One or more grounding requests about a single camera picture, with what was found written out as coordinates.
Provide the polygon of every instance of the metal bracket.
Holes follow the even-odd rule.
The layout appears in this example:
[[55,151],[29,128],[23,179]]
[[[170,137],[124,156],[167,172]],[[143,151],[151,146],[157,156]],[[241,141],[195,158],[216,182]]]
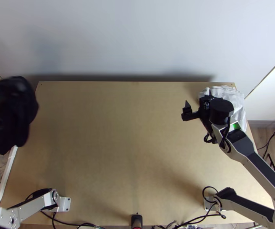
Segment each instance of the metal bracket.
[[69,197],[59,197],[60,198],[60,204],[58,207],[53,209],[46,209],[43,211],[46,212],[66,212],[70,210],[71,206],[71,198]]
[[[205,197],[208,201],[214,201],[214,197],[210,196],[210,197]],[[208,201],[206,201],[205,199],[203,199],[203,203],[204,203],[204,210],[208,211],[210,209],[210,207],[213,205],[213,203],[209,203]]]

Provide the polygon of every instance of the white laundry basket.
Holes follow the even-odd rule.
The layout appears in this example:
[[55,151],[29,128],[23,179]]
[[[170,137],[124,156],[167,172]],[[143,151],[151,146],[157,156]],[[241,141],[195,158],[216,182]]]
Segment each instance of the white laundry basket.
[[4,194],[4,190],[6,187],[6,183],[10,174],[10,170],[13,164],[13,160],[15,159],[16,156],[16,151],[17,151],[18,147],[17,146],[13,146],[10,151],[9,151],[9,156],[8,156],[8,160],[7,160],[7,164],[1,179],[1,183],[0,183],[0,201],[2,200],[3,194]]

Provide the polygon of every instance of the wooden floor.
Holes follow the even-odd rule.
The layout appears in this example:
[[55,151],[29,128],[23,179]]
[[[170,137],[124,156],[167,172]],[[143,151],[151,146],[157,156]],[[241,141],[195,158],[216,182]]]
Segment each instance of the wooden floor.
[[[268,129],[268,128],[251,128],[253,138],[256,144],[257,148],[260,148],[264,146],[270,136],[273,134],[275,129]],[[259,150],[259,154],[263,155],[265,151],[264,149]],[[270,153],[274,164],[275,164],[275,136],[273,139],[270,141],[269,148],[268,148],[268,153]],[[212,225],[198,225],[199,227],[211,227],[211,228],[217,228],[217,229],[244,229],[248,227],[252,227],[252,223],[241,223],[241,224],[212,224]],[[51,229],[51,225],[34,225],[34,224],[22,224],[20,226],[21,229]],[[70,228],[75,228],[73,226],[63,226],[63,225],[56,225],[57,229],[70,229]],[[105,226],[106,229],[130,229],[129,226]]]

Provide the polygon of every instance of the wooden table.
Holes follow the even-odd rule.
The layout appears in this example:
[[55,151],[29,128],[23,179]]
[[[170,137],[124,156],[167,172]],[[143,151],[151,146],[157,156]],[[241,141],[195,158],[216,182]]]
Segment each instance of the wooden table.
[[[212,185],[272,207],[240,163],[204,143],[200,120],[181,119],[185,100],[196,111],[198,92],[213,85],[221,83],[40,82],[40,109],[27,144],[18,149],[1,205],[52,187],[72,199],[70,211],[57,219],[122,226],[138,212],[144,225],[166,225],[204,215],[201,191]],[[225,220],[203,223],[250,222],[225,214]],[[51,224],[40,213],[24,222]]]

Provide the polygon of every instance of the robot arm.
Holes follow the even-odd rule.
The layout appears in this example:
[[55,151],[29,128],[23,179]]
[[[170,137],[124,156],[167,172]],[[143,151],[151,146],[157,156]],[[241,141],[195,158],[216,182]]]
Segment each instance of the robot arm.
[[[275,171],[255,152],[253,142],[241,130],[239,123],[231,118],[234,110],[232,104],[213,96],[205,96],[199,102],[200,108],[195,113],[186,102],[182,119],[200,118],[212,137],[207,142],[218,143],[226,155],[242,163],[275,201]],[[229,187],[215,194],[213,199],[219,212],[234,210],[266,228],[275,229],[275,209],[240,197]]]
[[70,209],[71,199],[60,197],[55,189],[41,189],[33,197],[11,208],[0,207],[0,228],[17,229],[23,220],[36,212],[61,212]]

